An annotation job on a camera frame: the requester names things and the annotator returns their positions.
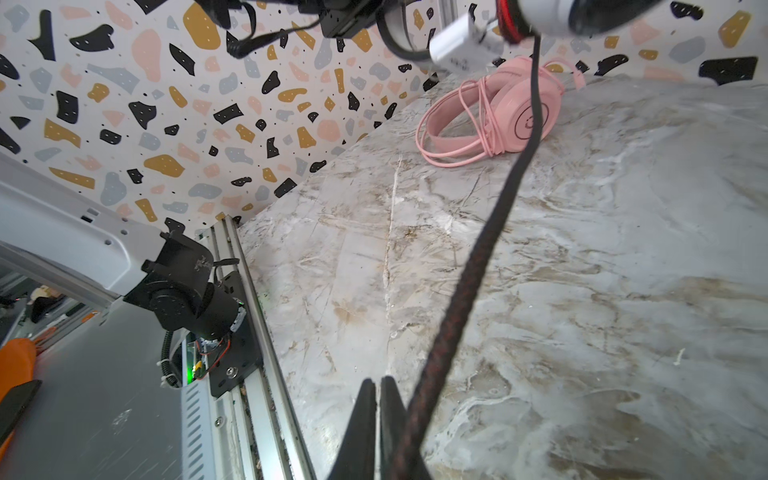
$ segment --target black braided cable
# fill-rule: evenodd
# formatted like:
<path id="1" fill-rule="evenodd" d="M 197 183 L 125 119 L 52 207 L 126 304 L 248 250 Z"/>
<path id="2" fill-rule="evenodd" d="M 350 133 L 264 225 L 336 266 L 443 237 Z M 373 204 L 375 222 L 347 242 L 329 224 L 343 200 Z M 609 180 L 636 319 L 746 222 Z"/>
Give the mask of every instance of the black braided cable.
<path id="1" fill-rule="evenodd" d="M 478 290 L 482 284 L 485 269 L 493 254 L 496 241 L 502 234 L 507 216 L 515 202 L 518 188 L 525 170 L 533 159 L 534 153 L 541 141 L 543 120 L 541 117 L 541 99 L 538 91 L 538 57 L 541 49 L 541 38 L 536 36 L 533 46 L 533 62 L 531 66 L 531 107 L 533 110 L 533 130 L 531 138 L 520 153 L 518 160 L 509 172 L 501 194 L 493 207 L 491 216 L 480 231 L 469 259 L 458 280 L 456 289 L 451 297 L 451 303 L 445 311 L 440 324 L 440 330 L 432 344 L 427 361 L 422 370 L 419 384 L 408 405 L 406 424 L 397 448 L 392 454 L 389 466 L 389 480 L 409 480 L 411 471 L 419 456 L 419 449 L 432 413 L 445 385 L 451 369 L 453 357 L 462 339 L 464 327 L 467 324 L 472 304 L 475 302 Z"/>

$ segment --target marble tabletop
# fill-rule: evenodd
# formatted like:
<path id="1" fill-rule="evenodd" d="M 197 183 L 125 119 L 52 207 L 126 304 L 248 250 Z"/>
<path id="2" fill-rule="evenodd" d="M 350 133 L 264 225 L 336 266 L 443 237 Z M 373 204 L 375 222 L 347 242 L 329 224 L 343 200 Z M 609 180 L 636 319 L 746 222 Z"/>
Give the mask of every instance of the marble tabletop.
<path id="1" fill-rule="evenodd" d="M 407 405 L 517 156 L 421 158 L 415 126 L 455 86 L 239 230 L 318 478 L 364 378 L 394 376 Z M 435 479 L 765 478 L 766 313 L 768 89 L 591 78 L 526 174 L 425 461 Z"/>

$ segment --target terrazzo patterned wall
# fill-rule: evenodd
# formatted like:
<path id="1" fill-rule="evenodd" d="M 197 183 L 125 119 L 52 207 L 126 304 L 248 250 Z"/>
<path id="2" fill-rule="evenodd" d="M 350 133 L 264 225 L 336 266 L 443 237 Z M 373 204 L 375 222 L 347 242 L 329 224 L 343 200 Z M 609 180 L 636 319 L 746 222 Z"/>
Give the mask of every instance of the terrazzo patterned wall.
<path id="1" fill-rule="evenodd" d="M 256 6 L 258 32 L 314 19 Z M 190 234 L 221 213 L 252 217 L 428 81 L 375 28 L 346 41 L 314 28 L 236 60 L 226 44 L 250 32 L 246 12 L 227 34 L 191 0 L 32 0 L 0 12 L 0 145 L 123 216 L 172 217 Z"/>
<path id="2" fill-rule="evenodd" d="M 478 23 L 495 15 L 494 0 L 465 2 Z M 507 51 L 504 58 L 529 55 L 533 41 Z M 586 74 L 626 74 L 711 85 L 768 82 L 766 0 L 661 2 L 635 22 L 594 38 L 543 37 L 547 61 L 563 57 Z M 553 71 L 563 71 L 552 65 Z"/>

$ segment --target white plastic connector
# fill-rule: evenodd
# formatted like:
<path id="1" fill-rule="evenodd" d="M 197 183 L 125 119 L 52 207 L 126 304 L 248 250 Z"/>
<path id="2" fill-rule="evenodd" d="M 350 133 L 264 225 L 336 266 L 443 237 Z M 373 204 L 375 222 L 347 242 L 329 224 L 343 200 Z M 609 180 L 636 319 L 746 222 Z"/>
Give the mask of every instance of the white plastic connector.
<path id="1" fill-rule="evenodd" d="M 435 35 L 429 56 L 435 65 L 458 74 L 484 71 L 504 51 L 503 41 L 489 32 L 490 28 L 478 28 L 469 13 L 464 14 Z"/>

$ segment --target headphone ear cup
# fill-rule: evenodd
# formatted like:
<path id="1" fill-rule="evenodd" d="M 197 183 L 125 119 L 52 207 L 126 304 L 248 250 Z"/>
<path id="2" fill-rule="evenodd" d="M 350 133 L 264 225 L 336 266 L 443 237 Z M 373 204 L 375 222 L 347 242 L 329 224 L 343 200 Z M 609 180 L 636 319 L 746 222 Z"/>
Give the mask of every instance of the headphone ear cup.
<path id="1" fill-rule="evenodd" d="M 544 120 L 541 138 L 544 138 L 552 130 L 560 114 L 561 96 L 557 85 L 541 76 L 539 77 L 539 96 L 541 97 L 541 116 Z M 504 132 L 504 149 L 510 152 L 522 151 L 533 131 L 531 82 L 523 81 L 513 85 L 506 91 L 503 98 L 499 98 L 494 113 L 499 127 Z"/>

